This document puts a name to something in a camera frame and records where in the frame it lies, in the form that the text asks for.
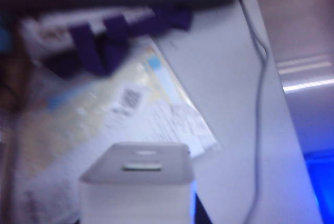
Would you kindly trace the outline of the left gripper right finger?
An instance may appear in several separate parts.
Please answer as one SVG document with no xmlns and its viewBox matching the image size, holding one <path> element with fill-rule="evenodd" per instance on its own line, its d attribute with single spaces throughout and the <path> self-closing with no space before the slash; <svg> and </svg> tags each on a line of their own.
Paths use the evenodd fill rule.
<svg viewBox="0 0 334 224">
<path fill-rule="evenodd" d="M 197 194 L 196 194 L 195 224 L 209 224 L 208 214 Z"/>
</svg>

